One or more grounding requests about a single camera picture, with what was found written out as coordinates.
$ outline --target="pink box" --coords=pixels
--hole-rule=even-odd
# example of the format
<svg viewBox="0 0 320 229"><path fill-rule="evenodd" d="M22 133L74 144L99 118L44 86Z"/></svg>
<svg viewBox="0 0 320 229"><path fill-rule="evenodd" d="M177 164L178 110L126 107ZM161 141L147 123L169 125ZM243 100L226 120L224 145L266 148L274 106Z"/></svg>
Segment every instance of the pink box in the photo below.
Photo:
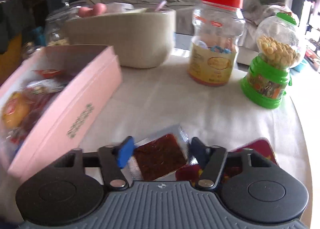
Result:
<svg viewBox="0 0 320 229"><path fill-rule="evenodd" d="M69 73L78 74L41 116L13 161L9 163L6 152L0 152L4 168L22 182L78 147L122 81L118 57L110 46L45 47L24 61L0 87L0 108L12 92L32 80L41 79L32 71L41 69L66 69ZM5 132L2 121L0 132Z"/></svg>

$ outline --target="metal screw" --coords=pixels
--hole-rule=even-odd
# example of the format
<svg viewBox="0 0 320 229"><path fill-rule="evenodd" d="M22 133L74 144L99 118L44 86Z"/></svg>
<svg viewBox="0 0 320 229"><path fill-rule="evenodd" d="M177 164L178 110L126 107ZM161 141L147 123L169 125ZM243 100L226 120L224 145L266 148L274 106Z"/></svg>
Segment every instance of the metal screw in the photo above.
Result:
<svg viewBox="0 0 320 229"><path fill-rule="evenodd" d="M212 187L214 183L209 179L201 179L198 181L198 185L201 187Z"/></svg>
<svg viewBox="0 0 320 229"><path fill-rule="evenodd" d="M124 187L126 185L126 182L122 179L114 179L110 182L110 185L113 187Z"/></svg>
<svg viewBox="0 0 320 229"><path fill-rule="evenodd" d="M69 6L70 0L61 0L61 3L64 3L65 6Z"/></svg>

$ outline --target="glass jar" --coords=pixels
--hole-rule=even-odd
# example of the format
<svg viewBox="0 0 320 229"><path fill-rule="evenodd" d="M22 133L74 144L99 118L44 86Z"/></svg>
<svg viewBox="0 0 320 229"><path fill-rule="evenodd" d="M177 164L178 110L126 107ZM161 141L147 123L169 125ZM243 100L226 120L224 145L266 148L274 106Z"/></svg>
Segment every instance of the glass jar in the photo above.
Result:
<svg viewBox="0 0 320 229"><path fill-rule="evenodd" d="M64 7L51 13L45 20L45 39L47 46L68 45L68 37L63 31L65 21L76 17L83 2L69 5L69 0L61 0Z"/></svg>
<svg viewBox="0 0 320 229"><path fill-rule="evenodd" d="M306 53L305 38L296 21L286 13L264 19L256 32L261 58L277 69L300 64Z"/></svg>
<svg viewBox="0 0 320 229"><path fill-rule="evenodd" d="M189 75L197 82L220 86L229 81L239 52L245 20L243 0L201 0L193 12Z"/></svg>

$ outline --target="ribbed plastic surface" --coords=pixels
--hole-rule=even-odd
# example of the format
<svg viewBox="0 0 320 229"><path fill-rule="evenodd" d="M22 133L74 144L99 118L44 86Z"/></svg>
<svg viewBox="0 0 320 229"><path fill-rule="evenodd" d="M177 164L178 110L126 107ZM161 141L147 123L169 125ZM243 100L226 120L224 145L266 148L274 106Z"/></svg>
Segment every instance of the ribbed plastic surface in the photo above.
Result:
<svg viewBox="0 0 320 229"><path fill-rule="evenodd" d="M306 229L298 220L282 225L254 225L228 213L214 193L189 182L135 182L112 192L94 213L77 223L45 227L26 222L23 229Z"/></svg>

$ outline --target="pink ball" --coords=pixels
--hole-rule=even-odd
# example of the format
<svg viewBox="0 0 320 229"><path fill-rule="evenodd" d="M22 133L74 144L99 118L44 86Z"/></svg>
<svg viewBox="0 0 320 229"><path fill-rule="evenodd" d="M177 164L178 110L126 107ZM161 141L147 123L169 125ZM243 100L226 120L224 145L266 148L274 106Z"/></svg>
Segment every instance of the pink ball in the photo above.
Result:
<svg viewBox="0 0 320 229"><path fill-rule="evenodd" d="M105 13L107 10L107 6L104 3L97 3L93 6L91 15L100 15Z"/></svg>
<svg viewBox="0 0 320 229"><path fill-rule="evenodd" d="M78 11L78 15L80 17L82 17L82 18L88 17L89 16L89 11L91 11L91 9L88 8L88 7L85 7L85 6L84 7L80 7L79 11Z"/></svg>

